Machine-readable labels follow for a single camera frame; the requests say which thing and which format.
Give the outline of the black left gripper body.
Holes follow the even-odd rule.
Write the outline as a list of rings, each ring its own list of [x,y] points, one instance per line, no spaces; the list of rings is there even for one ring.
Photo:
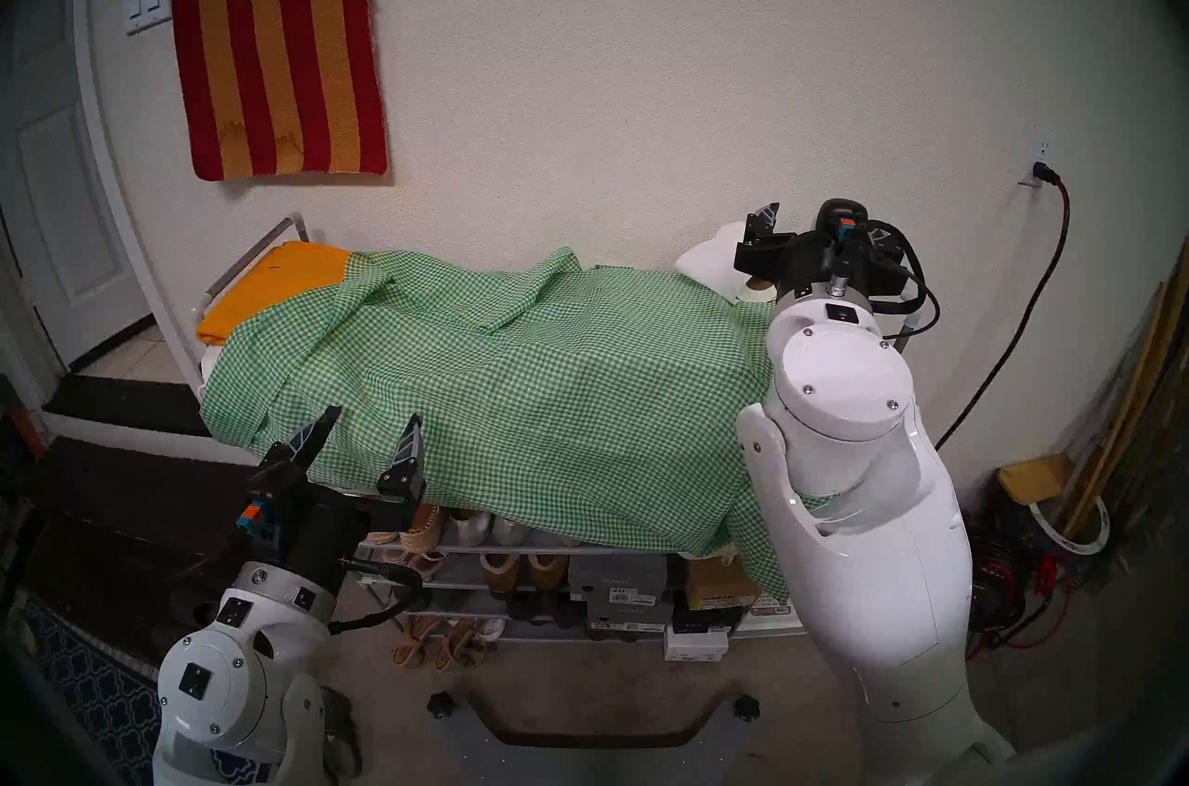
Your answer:
[[[339,596],[353,572],[380,576],[421,599],[419,572],[378,564],[354,565],[356,553],[371,532],[407,532],[419,503],[386,503],[377,493],[347,495],[308,480],[296,489],[262,489],[254,474],[254,503],[264,510],[264,528],[254,533],[254,561],[279,567]]]

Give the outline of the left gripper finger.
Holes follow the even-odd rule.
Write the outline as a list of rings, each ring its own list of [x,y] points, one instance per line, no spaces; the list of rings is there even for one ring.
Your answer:
[[[391,463],[380,472],[376,482],[376,493],[382,502],[419,504],[422,501],[423,491],[423,417],[420,414],[413,414],[400,436]]]
[[[262,459],[262,489],[301,488],[341,414],[342,405],[329,405],[288,442],[273,442]]]

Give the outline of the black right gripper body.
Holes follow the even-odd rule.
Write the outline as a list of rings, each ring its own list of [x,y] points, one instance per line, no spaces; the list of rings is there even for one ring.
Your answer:
[[[835,276],[844,277],[847,287],[866,298],[880,296],[876,290],[879,275],[869,258],[870,249],[866,232],[848,232],[841,239],[818,232],[795,235],[785,251],[785,266],[775,283],[776,298],[789,295],[800,298],[811,293],[814,283],[828,285]]]

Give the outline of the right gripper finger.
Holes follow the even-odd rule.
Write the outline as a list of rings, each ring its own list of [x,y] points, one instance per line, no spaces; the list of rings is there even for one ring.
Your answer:
[[[892,225],[872,225],[872,294],[897,298],[904,293],[916,264],[910,260],[911,243]]]
[[[746,218],[746,228],[737,243],[734,268],[750,279],[781,279],[789,243],[788,232],[776,231],[779,202],[761,206]]]

